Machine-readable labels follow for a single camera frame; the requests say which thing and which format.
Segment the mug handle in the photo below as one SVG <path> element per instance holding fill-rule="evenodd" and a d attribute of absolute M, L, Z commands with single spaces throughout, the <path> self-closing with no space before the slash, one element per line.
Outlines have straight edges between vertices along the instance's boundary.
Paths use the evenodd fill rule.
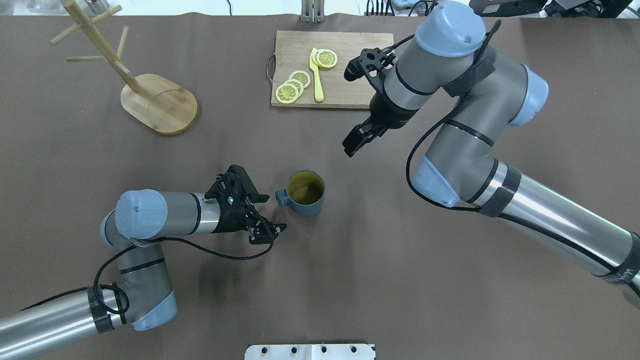
<path fill-rule="evenodd" d="M 291 206 L 291 199 L 287 194 L 287 189 L 276 191 L 276 200 L 278 201 L 278 206 L 280 206 L 281 208 L 287 208 Z"/>

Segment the robotic arm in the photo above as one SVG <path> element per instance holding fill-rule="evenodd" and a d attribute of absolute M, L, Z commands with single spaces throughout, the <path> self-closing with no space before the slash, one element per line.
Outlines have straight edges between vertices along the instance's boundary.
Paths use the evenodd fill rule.
<path fill-rule="evenodd" d="M 231 165 L 206 193 L 125 192 L 100 225 L 100 234 L 117 253 L 120 280 L 94 285 L 75 295 L 46 301 L 0 319 L 0 359 L 34 357 L 96 334 L 132 323 L 145 331 L 170 321 L 177 313 L 160 242 L 189 234 L 247 231 L 251 244 L 273 246 L 286 224 L 273 224 L 256 210 L 266 202 L 243 167 Z"/>
<path fill-rule="evenodd" d="M 351 60 L 344 77 L 353 81 L 366 76 L 376 94 L 371 116 L 343 141 L 345 152 L 351 157 L 386 130 L 404 126 L 441 87 L 452 97 L 460 96 L 455 109 L 414 147 L 413 152 L 443 125 L 411 178 L 412 190 L 443 208 L 516 223 L 620 287 L 625 298 L 640 308 L 638 235 L 491 156 L 505 126 L 526 124 L 548 95 L 541 77 L 488 46 L 496 30 L 494 26 L 485 34 L 480 17 L 451 1 L 435 7 L 400 59 L 391 51 L 410 38 L 382 50 L 364 49 Z M 473 208 L 457 207 L 460 200 Z"/>

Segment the white label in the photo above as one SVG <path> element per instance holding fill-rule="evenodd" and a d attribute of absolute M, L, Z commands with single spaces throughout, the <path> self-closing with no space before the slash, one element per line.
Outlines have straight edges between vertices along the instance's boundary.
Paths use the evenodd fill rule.
<path fill-rule="evenodd" d="M 482 13 L 495 13 L 500 8 L 500 4 L 489 5 L 484 8 Z"/>

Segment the knife handle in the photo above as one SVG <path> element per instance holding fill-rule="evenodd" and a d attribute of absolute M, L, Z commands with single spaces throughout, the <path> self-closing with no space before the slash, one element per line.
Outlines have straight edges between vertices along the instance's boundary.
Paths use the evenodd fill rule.
<path fill-rule="evenodd" d="M 314 71 L 314 96 L 317 102 L 324 100 L 324 92 L 322 91 L 322 84 L 320 83 L 320 71 Z"/>

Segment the wooden stand base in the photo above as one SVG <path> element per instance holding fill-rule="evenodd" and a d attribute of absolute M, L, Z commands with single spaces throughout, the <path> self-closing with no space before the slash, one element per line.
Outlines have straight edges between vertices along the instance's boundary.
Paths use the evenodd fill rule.
<path fill-rule="evenodd" d="M 180 85 L 155 74 L 136 76 L 138 93 L 125 85 L 120 93 L 122 107 L 144 125 L 163 135 L 185 131 L 196 118 L 198 101 Z"/>

